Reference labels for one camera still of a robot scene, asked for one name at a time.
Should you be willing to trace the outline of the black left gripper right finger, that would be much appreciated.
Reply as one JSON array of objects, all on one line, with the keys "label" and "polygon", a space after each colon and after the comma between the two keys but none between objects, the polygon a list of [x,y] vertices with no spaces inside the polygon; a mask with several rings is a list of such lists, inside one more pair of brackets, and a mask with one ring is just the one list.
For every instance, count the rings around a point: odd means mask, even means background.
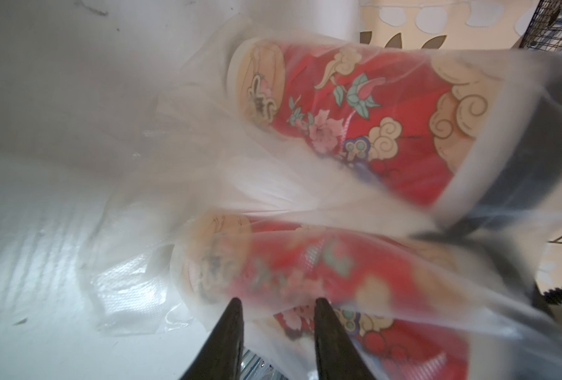
[{"label": "black left gripper right finger", "polygon": [[325,298],[316,300],[314,329],[319,379],[375,380]]}]

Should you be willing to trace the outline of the clear plastic carrier bag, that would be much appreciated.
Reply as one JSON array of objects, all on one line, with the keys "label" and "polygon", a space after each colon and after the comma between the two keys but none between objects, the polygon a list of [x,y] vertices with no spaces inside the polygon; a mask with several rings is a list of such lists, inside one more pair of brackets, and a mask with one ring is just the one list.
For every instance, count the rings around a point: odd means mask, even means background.
[{"label": "clear plastic carrier bag", "polygon": [[562,379],[562,331],[532,305],[537,268],[562,227],[562,180],[534,210],[499,228],[443,229],[434,213],[360,177],[303,141],[247,120],[227,93],[230,59],[252,38],[354,44],[307,31],[281,32],[237,16],[185,63],[159,95],[156,124],[138,159],[109,198],[80,254],[78,278],[98,324],[117,335],[163,333],[200,322],[171,275],[181,231],[212,210],[327,223],[401,218],[431,222],[444,236],[490,256],[503,289],[491,291],[472,327],[466,379]]}]

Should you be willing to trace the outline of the red cup black lid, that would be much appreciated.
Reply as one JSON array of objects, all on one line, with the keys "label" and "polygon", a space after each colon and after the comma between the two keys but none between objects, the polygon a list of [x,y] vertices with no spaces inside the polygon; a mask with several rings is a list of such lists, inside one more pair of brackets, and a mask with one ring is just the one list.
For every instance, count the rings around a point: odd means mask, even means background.
[{"label": "red cup black lid", "polygon": [[455,234],[506,225],[562,180],[562,56],[252,38],[227,93]]},{"label": "red cup black lid", "polygon": [[423,219],[321,226],[219,209],[181,231],[171,275],[206,326],[241,299],[247,345],[292,378],[314,363],[324,298],[375,376],[466,379],[476,316],[503,289],[482,248]]}]

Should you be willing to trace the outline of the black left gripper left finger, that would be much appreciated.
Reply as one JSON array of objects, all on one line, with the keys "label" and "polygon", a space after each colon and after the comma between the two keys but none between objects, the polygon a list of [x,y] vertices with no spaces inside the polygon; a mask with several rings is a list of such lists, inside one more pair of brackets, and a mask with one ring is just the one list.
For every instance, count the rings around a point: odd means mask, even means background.
[{"label": "black left gripper left finger", "polygon": [[241,300],[233,298],[180,380],[239,379],[243,348],[243,308]]}]

